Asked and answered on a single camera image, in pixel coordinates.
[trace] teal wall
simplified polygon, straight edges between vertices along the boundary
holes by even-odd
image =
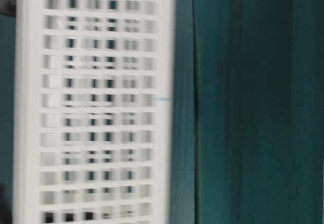
[[[13,188],[15,29],[15,19],[0,15],[0,182],[6,185],[10,201]]]
[[[170,224],[193,224],[194,63],[192,0],[177,0]]]
[[[324,0],[194,0],[200,224],[320,224]]]

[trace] white plastic grate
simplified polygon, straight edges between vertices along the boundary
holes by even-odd
[[[14,223],[166,224],[173,0],[18,4]]]

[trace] dark gap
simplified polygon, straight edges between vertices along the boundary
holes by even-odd
[[[74,47],[74,39],[69,39],[68,40],[68,47],[73,48]]]
[[[65,56],[65,60],[73,61],[73,56],[71,56],[71,55]]]
[[[134,133],[130,132],[130,141],[134,141]]]
[[[70,172],[64,172],[64,180],[69,181],[70,180]]]
[[[95,180],[95,172],[89,172],[89,180],[90,181]]]
[[[97,96],[96,95],[91,95],[91,101],[97,101]]]
[[[44,223],[54,223],[54,214],[51,212],[45,212]]]
[[[105,172],[104,179],[105,180],[110,180],[111,179],[111,173],[110,172]]]
[[[93,42],[94,42],[93,47],[94,47],[94,48],[98,48],[98,47],[99,47],[98,40],[94,40]]]
[[[111,141],[111,133],[106,132],[105,133],[105,138],[106,138],[106,141]]]
[[[97,86],[98,86],[98,85],[97,85],[97,80],[96,80],[96,79],[93,79],[93,80],[92,80],[92,87],[93,87],[93,88],[97,88]]]
[[[69,7],[70,8],[77,8],[77,0],[69,0]]]
[[[66,87],[73,87],[73,80],[68,78],[66,79]]]
[[[193,81],[194,81],[194,223],[199,224],[199,130],[198,130],[198,109],[199,109],[199,97],[198,97],[198,47],[196,36],[196,23],[194,12],[194,0],[192,0],[192,23],[193,23]]]
[[[95,141],[95,140],[96,140],[95,133],[91,132],[90,133],[90,141]]]
[[[99,0],[95,0],[95,8],[99,9],[100,8],[100,1]]]
[[[65,214],[64,221],[74,221],[74,214],[72,213]]]
[[[112,120],[111,119],[106,119],[106,125],[112,125]]]
[[[111,10],[117,9],[117,1],[116,0],[109,1],[109,9],[111,9]]]
[[[65,120],[66,120],[65,122],[66,126],[72,126],[71,119],[65,119]]]
[[[71,94],[65,94],[65,100],[72,101],[72,95]]]
[[[71,140],[71,133],[65,133],[65,140],[70,141]]]
[[[128,179],[133,179],[133,172],[132,171],[128,172]]]
[[[108,213],[103,213],[103,214],[102,214],[102,218],[103,218],[103,219],[110,219],[111,217],[110,217],[110,214],[108,214]]]
[[[113,80],[106,80],[106,87],[113,88]]]
[[[85,212],[85,216],[84,216],[85,220],[93,220],[94,219],[94,215],[92,212]]]
[[[114,49],[115,48],[115,40],[108,40],[107,41],[107,48]]]

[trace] teal surface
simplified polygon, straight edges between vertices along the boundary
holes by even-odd
[[[15,29],[15,19],[0,15],[0,182],[6,185],[10,202],[13,188]]]
[[[320,224],[324,0],[194,0],[199,224]]]
[[[193,224],[194,63],[192,0],[177,0],[170,224]]]

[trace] white vent grille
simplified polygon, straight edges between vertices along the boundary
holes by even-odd
[[[173,0],[20,5],[15,223],[167,223]]]

